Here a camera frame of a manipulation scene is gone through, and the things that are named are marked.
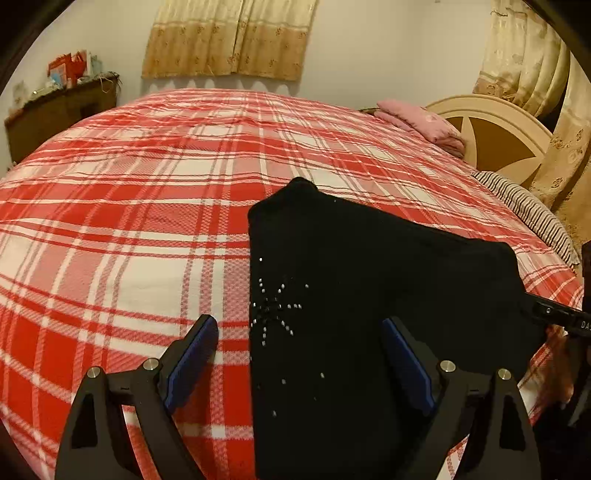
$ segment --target curtain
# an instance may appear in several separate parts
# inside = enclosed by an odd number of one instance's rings
[[[492,0],[491,35],[473,91],[544,116],[560,100],[569,63],[566,44],[522,0]]]
[[[143,78],[227,75],[242,0],[163,0],[146,47]]]
[[[315,6],[316,0],[245,0],[234,50],[238,73],[299,80]]]
[[[530,187],[563,223],[581,254],[591,239],[591,83],[570,59],[566,98],[540,170]]]

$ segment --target orange object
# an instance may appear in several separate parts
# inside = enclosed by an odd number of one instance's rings
[[[86,70],[86,51],[79,51],[74,55],[68,53],[56,58],[52,61],[47,68],[47,75],[51,76],[52,73],[57,73],[60,77],[61,84],[75,85],[78,79],[84,76]]]

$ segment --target cream headboard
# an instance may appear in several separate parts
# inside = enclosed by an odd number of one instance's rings
[[[466,139],[464,160],[528,186],[548,150],[552,133],[525,110],[488,95],[457,95],[427,105]]]

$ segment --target black tool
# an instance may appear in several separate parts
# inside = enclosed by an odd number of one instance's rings
[[[430,416],[426,434],[396,480],[437,478],[470,400],[479,406],[455,478],[540,480],[534,434],[511,372],[476,374],[436,359],[396,317],[384,320],[382,332],[394,374],[411,402]]]
[[[106,374],[92,367],[80,384],[57,455],[56,480],[142,478],[121,405],[135,406],[158,473],[167,479],[204,479],[171,415],[182,406],[217,345],[217,323],[201,315],[160,359],[136,370]]]

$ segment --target pink folded cloth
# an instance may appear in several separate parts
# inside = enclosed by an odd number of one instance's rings
[[[393,99],[378,102],[378,107],[382,110],[374,113],[378,118],[391,122],[406,131],[409,131],[408,127],[411,127],[424,136],[427,141],[456,157],[464,157],[466,143],[460,132],[436,113]]]
[[[411,127],[405,121],[400,120],[399,118],[397,118],[397,117],[395,117],[393,115],[390,115],[389,113],[382,112],[381,110],[376,110],[374,112],[374,116],[376,116],[378,118],[381,118],[382,120],[386,120],[387,122],[390,122],[395,127],[401,128],[405,132],[411,132],[412,130],[414,130],[414,128]]]

